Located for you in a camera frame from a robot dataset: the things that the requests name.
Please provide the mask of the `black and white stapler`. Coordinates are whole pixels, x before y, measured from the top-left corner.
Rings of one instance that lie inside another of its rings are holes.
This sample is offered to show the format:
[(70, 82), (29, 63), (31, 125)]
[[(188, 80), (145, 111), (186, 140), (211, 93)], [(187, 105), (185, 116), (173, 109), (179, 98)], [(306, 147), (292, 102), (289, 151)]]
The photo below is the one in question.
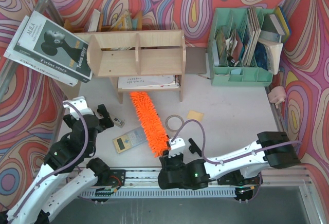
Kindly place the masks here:
[(123, 128), (125, 125), (125, 122), (121, 119), (119, 119), (117, 116), (114, 115), (110, 115), (110, 118), (112, 119), (113, 123), (119, 127), (119, 128)]

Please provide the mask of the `orange microfiber duster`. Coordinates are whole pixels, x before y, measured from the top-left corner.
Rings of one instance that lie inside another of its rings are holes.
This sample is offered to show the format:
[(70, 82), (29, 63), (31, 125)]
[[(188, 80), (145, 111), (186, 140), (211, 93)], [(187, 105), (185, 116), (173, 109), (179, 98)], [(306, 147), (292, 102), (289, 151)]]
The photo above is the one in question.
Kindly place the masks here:
[(169, 138), (152, 99), (146, 92), (138, 91), (131, 92), (130, 98), (152, 153), (162, 156), (168, 149)]

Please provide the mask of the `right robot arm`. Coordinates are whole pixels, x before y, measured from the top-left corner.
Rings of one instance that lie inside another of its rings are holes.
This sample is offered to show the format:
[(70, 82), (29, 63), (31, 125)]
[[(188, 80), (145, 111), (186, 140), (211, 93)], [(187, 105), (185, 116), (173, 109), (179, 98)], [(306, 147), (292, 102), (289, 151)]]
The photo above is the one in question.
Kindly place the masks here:
[(237, 151), (184, 163), (183, 153), (164, 152), (160, 157), (158, 185), (162, 190), (198, 190), (212, 181), (239, 173), (243, 179), (256, 177), (267, 168), (285, 169), (300, 164), (296, 141), (285, 132), (261, 132), (257, 140)]

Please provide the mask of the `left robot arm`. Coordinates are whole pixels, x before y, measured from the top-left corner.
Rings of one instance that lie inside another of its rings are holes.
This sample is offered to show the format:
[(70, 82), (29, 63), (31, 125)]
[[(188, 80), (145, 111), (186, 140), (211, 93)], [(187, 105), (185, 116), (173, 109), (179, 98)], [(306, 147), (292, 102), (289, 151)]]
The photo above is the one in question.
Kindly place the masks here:
[(54, 143), (21, 199), (1, 212), (1, 223), (51, 223), (81, 192), (106, 185), (110, 168), (96, 151), (100, 120), (83, 98), (63, 102), (73, 117), (71, 132)]

